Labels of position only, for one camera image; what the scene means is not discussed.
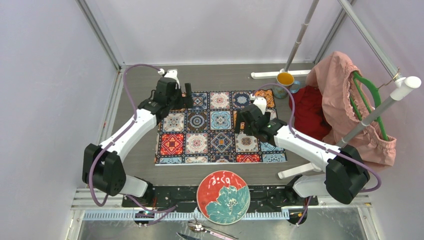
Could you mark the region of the colourful patterned placemat cloth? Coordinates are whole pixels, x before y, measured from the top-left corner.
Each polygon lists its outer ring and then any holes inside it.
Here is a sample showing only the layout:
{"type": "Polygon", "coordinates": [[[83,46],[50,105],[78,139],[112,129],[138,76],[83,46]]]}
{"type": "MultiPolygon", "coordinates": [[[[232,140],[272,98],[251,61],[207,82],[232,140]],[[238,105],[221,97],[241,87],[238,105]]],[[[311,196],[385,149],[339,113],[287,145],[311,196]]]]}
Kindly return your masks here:
{"type": "Polygon", "coordinates": [[[266,99],[272,119],[278,114],[271,90],[194,92],[193,108],[171,111],[159,124],[156,165],[212,165],[286,162],[282,148],[235,133],[237,112],[250,103],[250,96],[266,99]]]}

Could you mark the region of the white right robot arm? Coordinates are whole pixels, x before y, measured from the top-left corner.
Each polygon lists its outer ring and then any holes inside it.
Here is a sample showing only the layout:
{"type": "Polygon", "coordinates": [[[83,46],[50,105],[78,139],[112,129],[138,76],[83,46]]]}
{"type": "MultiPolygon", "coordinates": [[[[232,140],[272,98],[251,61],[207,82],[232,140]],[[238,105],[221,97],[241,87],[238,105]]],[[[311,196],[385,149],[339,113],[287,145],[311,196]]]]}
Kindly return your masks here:
{"type": "Polygon", "coordinates": [[[235,132],[240,131],[260,142],[283,148],[310,162],[307,171],[322,172],[303,175],[296,168],[282,171],[281,179],[293,177],[285,191],[286,200],[298,205],[307,197],[331,196],[342,204],[350,204],[370,180],[358,151],[346,145],[343,148],[328,145],[301,132],[278,119],[256,104],[250,104],[236,114],[235,132]]]}

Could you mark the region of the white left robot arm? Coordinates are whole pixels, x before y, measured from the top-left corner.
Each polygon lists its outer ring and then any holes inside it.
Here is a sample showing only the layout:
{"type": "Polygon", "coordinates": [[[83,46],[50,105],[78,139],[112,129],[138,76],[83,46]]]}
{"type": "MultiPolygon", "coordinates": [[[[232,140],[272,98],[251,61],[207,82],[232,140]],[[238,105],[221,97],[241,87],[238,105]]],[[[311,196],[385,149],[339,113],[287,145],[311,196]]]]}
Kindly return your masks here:
{"type": "Polygon", "coordinates": [[[149,98],[135,109],[135,114],[110,138],[99,145],[90,143],[84,150],[82,181],[109,196],[131,195],[142,207],[149,206],[154,194],[149,183],[126,174],[123,161],[131,149],[170,111],[192,108],[192,86],[183,93],[176,77],[161,77],[149,98]]]}

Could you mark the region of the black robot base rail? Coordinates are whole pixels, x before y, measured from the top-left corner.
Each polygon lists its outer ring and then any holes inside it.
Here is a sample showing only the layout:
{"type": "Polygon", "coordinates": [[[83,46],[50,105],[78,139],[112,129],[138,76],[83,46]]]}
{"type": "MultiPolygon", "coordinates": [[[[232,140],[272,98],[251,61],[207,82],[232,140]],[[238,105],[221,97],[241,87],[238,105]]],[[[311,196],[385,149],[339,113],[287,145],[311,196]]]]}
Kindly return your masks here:
{"type": "MultiPolygon", "coordinates": [[[[295,196],[284,185],[249,185],[250,205],[248,213],[274,213],[283,207],[302,209],[307,198],[295,196]]],[[[145,207],[165,210],[173,206],[179,213],[189,213],[198,209],[197,186],[155,186],[147,191],[147,196],[136,200],[145,207]]]]}

